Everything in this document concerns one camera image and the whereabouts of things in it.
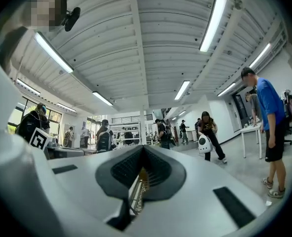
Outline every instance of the person in gray shirt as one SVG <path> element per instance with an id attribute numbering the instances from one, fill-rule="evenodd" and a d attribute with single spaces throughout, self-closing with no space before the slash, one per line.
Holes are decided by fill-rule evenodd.
<path id="1" fill-rule="evenodd" d="M 248 102 L 250 102 L 250 104 L 251 104 L 253 126 L 255 126 L 256 125 L 256 116 L 258 116 L 260 121 L 262 120 L 258 96 L 257 96 L 257 94 L 250 94 L 250 92 L 247 92 L 246 93 L 246 100 Z"/>

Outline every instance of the black rectangle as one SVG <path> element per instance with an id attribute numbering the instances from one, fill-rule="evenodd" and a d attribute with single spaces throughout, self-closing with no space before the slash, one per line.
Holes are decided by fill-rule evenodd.
<path id="1" fill-rule="evenodd" d="M 74 169 L 77 169 L 78 167 L 75 165 L 68 165 L 68 166 L 63 166 L 63 167 L 59 167 L 59 168 L 53 168 L 52 171 L 53 173 L 56 174 L 60 174 L 63 172 L 68 172 Z"/>
<path id="2" fill-rule="evenodd" d="M 213 191 L 239 228 L 255 219 L 255 216 L 227 187 Z"/>

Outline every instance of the white table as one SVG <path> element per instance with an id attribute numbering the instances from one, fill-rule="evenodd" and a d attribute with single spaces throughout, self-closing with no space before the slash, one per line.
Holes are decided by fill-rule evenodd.
<path id="1" fill-rule="evenodd" d="M 255 136 L 256 136 L 256 142 L 257 142 L 257 144 L 259 144 L 259 159 L 262 159 L 260 124 L 257 124 L 256 126 L 249 125 L 248 127 L 245 127 L 245 128 L 240 130 L 241 136 L 243 138 L 244 158 L 246 158 L 246 147 L 245 147 L 244 133 L 246 133 L 246 132 L 254 132 L 254 131 L 255 131 Z"/>

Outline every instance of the man in blue shirt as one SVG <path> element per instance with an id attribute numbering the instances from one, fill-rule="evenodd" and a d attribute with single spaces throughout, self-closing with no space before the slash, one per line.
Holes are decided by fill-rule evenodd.
<path id="1" fill-rule="evenodd" d="M 241 79 L 248 86 L 257 87 L 262 124 L 260 131 L 266 134 L 265 161 L 270 163 L 270 173 L 262 183 L 270 189 L 269 196 L 282 198 L 285 193 L 285 166 L 282 161 L 284 151 L 284 135 L 286 131 L 286 120 L 283 102 L 272 84 L 264 78 L 258 77 L 251 68 L 244 68 L 241 72 Z M 277 191 L 273 190 L 273 178 L 275 172 L 278 176 L 279 186 Z"/>

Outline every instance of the gray shirt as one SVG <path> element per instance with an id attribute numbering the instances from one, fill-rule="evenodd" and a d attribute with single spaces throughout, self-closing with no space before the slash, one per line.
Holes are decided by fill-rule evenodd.
<path id="1" fill-rule="evenodd" d="M 257 94 L 251 94 L 250 104 L 251 108 L 255 111 L 255 114 L 258 116 L 259 120 L 262 120 L 261 109 Z"/>

